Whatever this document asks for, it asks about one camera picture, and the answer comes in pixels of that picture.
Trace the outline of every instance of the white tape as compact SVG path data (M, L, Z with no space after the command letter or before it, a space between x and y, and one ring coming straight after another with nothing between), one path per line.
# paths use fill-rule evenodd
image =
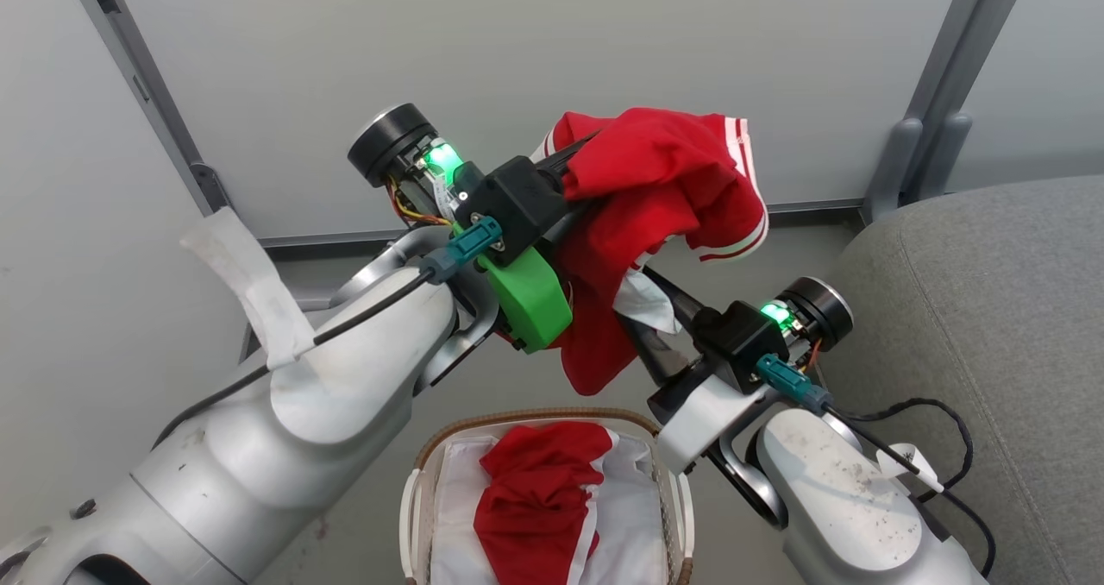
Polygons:
M907 443L899 443L895 445L890 445L890 448L898 454L904 456L904 459L912 462L912 466L920 469L920 474L916 476L920 481L927 485L928 488L936 492L943 492L943 485L940 483L938 476L935 475L935 469L932 465L927 462L924 455L920 453L920 449L915 445ZM878 450L878 464L882 468L882 474L888 477L900 477L901 474L909 471L907 468L901 466L896 460L891 458L891 456L881 449Z
M280 281L275 264L234 211L222 208L180 240L237 295L267 365L276 370L315 347L315 329Z

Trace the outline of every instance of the white stripe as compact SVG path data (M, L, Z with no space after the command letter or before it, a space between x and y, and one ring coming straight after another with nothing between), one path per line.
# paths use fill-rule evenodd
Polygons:
M552 140L552 132L545 134L544 140L541 140L541 143L537 146L537 151L533 152L532 156L529 156L529 160L532 160L535 163L537 163L537 161L544 160L544 158L545 158L544 157L544 148L546 148L546 146L549 143L551 143L551 140Z
M743 134L744 151L747 152L747 174L752 179L752 188L755 188L755 195L758 196L761 203L763 204L763 211L766 211L766 201L763 200L763 193L758 192L758 180L755 177L755 158L752 156L752 137L747 134L747 120L742 118L740 120L740 131Z
M751 249L743 252L743 254L737 255L736 259L750 255L751 252L758 247L758 244L763 243L766 238L767 232L771 228L771 216L766 212L766 201L763 200L763 193L760 192L758 181L755 177L755 161L752 157L752 140L747 134L747 120L745 118L734 118L724 117L724 143L729 148L729 157L732 158L733 163L736 164L736 171L741 176L747 177L752 180L752 189L755 191L755 195L760 200L760 204L763 208L763 217L760 223L756 224L755 228L746 238L741 240L737 243L730 244L728 247L698 247L694 249L694 255L698 258L710 257L710 255L728 255L733 254L733 252L745 249L745 247L751 246L755 243L755 246ZM725 262L725 259L709 259L709 262Z
M611 428L603 429L609 435L609 451L613 451L617 447L620 436L611 430ZM609 451L606 451L591 462L594 470L599 471L599 474L602 472L602 461L609 455ZM583 487L583 490L590 492L591 498L586 500L586 517L583 519L583 529L578 532L578 540L575 541L575 553L572 555L571 567L567 570L567 582L564 585L578 585L578 582L583 578L583 568L586 566L587 554L591 553L591 544L594 543L594 533L598 530L599 488L601 485Z
M744 157L740 152L740 137L736 136L736 121L733 117L724 117L724 143L729 146L729 157L736 163L736 172L747 177L744 168Z
M762 238L765 238L766 226L768 224L767 221L768 219L766 212L764 211L763 217L760 220L758 224L756 224L755 228L753 228L751 234L745 236L744 240L741 240L737 243L729 244L729 246L725 247L696 247L696 249L693 249L693 254L698 255L698 258L700 259L709 257L710 255L729 255L731 252L745 249L745 247L750 247L751 244L755 243L756 240L762 242Z

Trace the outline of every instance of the white tag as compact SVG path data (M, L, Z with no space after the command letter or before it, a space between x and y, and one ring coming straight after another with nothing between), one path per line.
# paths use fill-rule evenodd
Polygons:
M614 310L664 333L681 330L670 298L644 272L626 272L614 298Z
M932 465L927 462L924 455L920 453L920 449L915 445L907 443L899 443L895 445L890 445L890 448L898 454L904 456L904 459L912 462L912 466L920 469L920 475L916 477L921 481L927 485L928 488L936 492L943 492L943 485L940 483L938 478L935 475L935 469ZM900 477L901 474L909 471L907 468L902 467L896 460L891 458L891 456L881 449L878 450L878 466L882 468L882 475L888 477Z
M280 281L275 264L234 211L222 208L180 240L233 290L245 310L269 370L315 348L315 329Z
M448 188L445 188L445 180L438 179L433 173L427 173L433 183L433 200L437 202L437 211L452 222L456 222L456 211L453 209L454 199L449 195Z

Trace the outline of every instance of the white cloth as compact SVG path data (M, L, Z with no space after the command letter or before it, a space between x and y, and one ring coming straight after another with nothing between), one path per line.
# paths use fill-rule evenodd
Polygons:
M682 330L675 319L670 298L644 272L626 272L614 297L614 310L664 333L675 334Z
M583 578L586 575L586 568L591 563L591 547L594 544L594 534L602 534L598 531L598 502L602 500L602 494L606 489L605 483L605 468L609 466L611 456L617 451L617 446L622 443L622 437L619 433L615 433L611 428L603 428L609 435L609 451L605 455L599 456L591 461L591 466L594 470L599 471L603 475L603 482L598 485L586 485L583 490L586 491L586 517L583 519L583 526L578 531L578 540L575 545L575 555L571 560L571 567L567 568L567 583L566 585L583 585Z
M233 290L276 370L315 347L315 329L280 281L272 258L230 208L198 222L180 240Z
M586 562L580 585L665 585L659 488L651 481L651 451L631 436L619 440L603 461L597 491L598 546ZM429 560L435 585L497 585L473 521L490 476L479 466L496 439L454 440L445 448L437 480Z

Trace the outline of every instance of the red clothing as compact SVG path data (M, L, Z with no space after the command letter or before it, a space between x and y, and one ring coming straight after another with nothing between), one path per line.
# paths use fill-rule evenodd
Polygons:
M479 460L491 481L473 525L499 585L577 585L598 545L594 499L616 440L580 421L518 426Z
M631 108L616 118L567 113L534 156L601 131L567 163L567 200L602 196L564 238L558 266L574 320L558 338L564 372L598 393L636 357L614 313L626 272L667 238L684 235L701 262L754 251L767 232L747 121Z

